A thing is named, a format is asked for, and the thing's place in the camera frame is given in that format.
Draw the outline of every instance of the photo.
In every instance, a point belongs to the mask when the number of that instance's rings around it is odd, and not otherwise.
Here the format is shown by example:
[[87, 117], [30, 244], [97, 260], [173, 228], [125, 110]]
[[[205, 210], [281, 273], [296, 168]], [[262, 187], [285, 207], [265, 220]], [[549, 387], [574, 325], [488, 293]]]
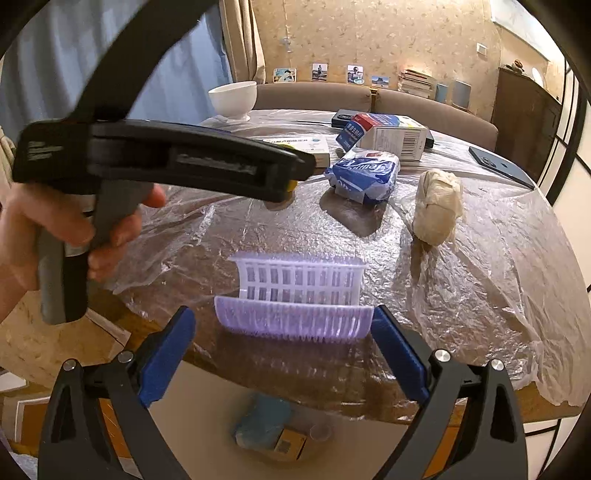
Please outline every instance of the photo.
[[312, 64], [312, 81], [325, 82], [329, 74], [329, 65], [327, 63], [313, 63]]
[[363, 67], [360, 65], [347, 65], [347, 83], [363, 85]]
[[381, 77], [380, 75], [371, 76], [372, 87], [386, 87], [390, 85], [390, 77]]
[[273, 71], [273, 83], [295, 82], [296, 69], [275, 69]]

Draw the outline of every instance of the white plastic basket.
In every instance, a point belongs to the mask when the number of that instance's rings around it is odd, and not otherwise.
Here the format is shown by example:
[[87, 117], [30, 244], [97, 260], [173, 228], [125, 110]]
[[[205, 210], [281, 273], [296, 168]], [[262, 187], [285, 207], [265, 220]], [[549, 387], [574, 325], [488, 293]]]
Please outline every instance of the white plastic basket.
[[289, 340], [353, 342], [365, 337], [373, 307], [359, 305], [359, 258], [239, 252], [230, 257], [239, 298], [215, 298], [217, 318], [234, 332]]
[[365, 264], [359, 258], [311, 258], [238, 252], [240, 298], [328, 305], [359, 305]]

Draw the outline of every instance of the wooden cabinet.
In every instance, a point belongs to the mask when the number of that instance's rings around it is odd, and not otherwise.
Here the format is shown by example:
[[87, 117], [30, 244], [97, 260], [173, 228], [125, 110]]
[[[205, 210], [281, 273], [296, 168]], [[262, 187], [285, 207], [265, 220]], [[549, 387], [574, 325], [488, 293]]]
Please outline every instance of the wooden cabinet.
[[525, 75], [499, 69], [492, 123], [499, 130], [495, 153], [540, 179], [560, 120], [561, 105]]

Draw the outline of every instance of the gray handle grip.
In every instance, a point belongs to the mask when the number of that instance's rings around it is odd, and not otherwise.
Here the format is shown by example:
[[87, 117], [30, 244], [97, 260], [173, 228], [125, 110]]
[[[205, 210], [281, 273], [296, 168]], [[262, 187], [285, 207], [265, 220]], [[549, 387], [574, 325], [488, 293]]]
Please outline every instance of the gray handle grip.
[[[96, 198], [93, 224], [96, 235], [90, 249], [109, 242], [113, 226], [135, 212], [153, 188], [152, 183], [130, 180], [104, 180]], [[88, 249], [67, 255], [67, 246], [43, 230], [37, 243], [41, 315], [51, 325], [73, 322], [88, 307]]]

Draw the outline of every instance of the white box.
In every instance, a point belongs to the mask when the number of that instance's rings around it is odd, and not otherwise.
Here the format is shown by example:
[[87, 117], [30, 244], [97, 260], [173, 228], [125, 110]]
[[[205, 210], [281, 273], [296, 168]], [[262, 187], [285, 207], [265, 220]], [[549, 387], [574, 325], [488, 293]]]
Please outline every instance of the white box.
[[425, 149], [427, 127], [409, 116], [359, 113], [338, 135], [345, 151], [355, 145], [367, 150], [390, 152], [401, 161], [420, 160]]
[[275, 145], [289, 145], [302, 152], [311, 153], [316, 158], [316, 167], [326, 168], [330, 165], [329, 145], [322, 135], [317, 137], [281, 137], [261, 138]]

